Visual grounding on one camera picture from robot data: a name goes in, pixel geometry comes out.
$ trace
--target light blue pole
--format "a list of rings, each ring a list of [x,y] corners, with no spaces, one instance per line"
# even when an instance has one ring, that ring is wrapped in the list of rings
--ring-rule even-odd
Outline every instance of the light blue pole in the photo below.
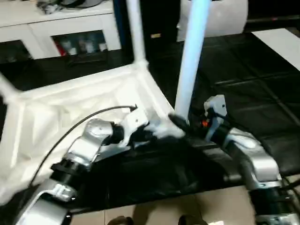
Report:
[[[192,0],[175,103],[175,113],[185,119],[188,119],[209,8],[210,0]]]

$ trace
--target white pole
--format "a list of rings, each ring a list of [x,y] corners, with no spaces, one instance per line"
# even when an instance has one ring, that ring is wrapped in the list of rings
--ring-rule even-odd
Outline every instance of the white pole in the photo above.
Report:
[[[177,88],[175,113],[188,120],[210,0],[192,0]]]
[[[135,62],[144,61],[146,57],[140,1],[127,0],[127,10],[130,23],[132,47],[135,55]]]
[[[3,97],[3,102],[7,104],[9,99],[17,96],[19,92],[0,72],[0,95]]]

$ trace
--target white shelf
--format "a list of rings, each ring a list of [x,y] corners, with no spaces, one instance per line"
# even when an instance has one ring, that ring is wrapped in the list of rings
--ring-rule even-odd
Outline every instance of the white shelf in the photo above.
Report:
[[[44,15],[36,7],[35,2],[0,1],[0,27],[111,13],[113,13],[111,1],[104,1],[98,6],[86,9],[64,9],[50,15]]]

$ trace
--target beige floor tile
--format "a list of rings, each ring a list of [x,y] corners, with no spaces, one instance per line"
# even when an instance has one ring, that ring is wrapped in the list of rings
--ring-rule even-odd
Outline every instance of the beige floor tile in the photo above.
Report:
[[[298,179],[300,179],[300,174],[297,174],[297,175],[288,177],[288,180],[289,180],[290,182],[294,182],[294,181],[296,181],[296,180],[298,180]],[[300,194],[300,186],[295,187],[295,190]],[[295,206],[298,208],[298,210],[300,210],[300,202],[297,200],[296,197],[294,197],[293,199],[294,199]]]
[[[224,225],[254,225],[254,212],[244,187],[230,187],[196,194],[203,219]]]
[[[135,225],[177,225],[183,214],[200,216],[194,195],[106,210],[105,224],[125,216],[132,217]]]
[[[294,181],[300,179],[300,174],[290,176],[290,177],[288,177],[288,179],[289,179],[290,182],[294,182]],[[300,192],[300,186],[296,187],[295,189],[296,189],[298,192]]]
[[[104,225],[104,211],[74,215],[71,225]]]

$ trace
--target robotic arm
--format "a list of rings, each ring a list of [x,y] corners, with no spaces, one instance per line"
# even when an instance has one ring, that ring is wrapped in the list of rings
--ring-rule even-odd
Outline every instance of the robotic arm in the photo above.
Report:
[[[194,134],[218,144],[232,157],[249,191],[255,220],[258,225],[300,225],[291,198],[282,189],[283,183],[275,160],[266,153],[262,144],[249,132],[224,124],[227,114],[223,95],[211,97],[204,103],[205,114],[201,127]],[[120,124],[93,119],[82,134],[68,149],[63,159],[52,166],[53,173],[36,190],[17,218],[16,225],[68,225],[72,215],[60,206],[76,198],[83,177],[92,164],[128,150],[127,145],[138,130],[150,137],[163,138],[173,135],[184,136],[187,131],[185,122],[178,117],[169,120],[149,121],[145,112],[135,109]],[[140,141],[149,140],[146,135]],[[104,150],[105,146],[115,144],[115,148]]]
[[[256,212],[256,224],[300,225],[276,161],[251,133],[223,123],[227,114],[224,95],[209,98],[204,109],[200,134],[218,144],[239,168]]]

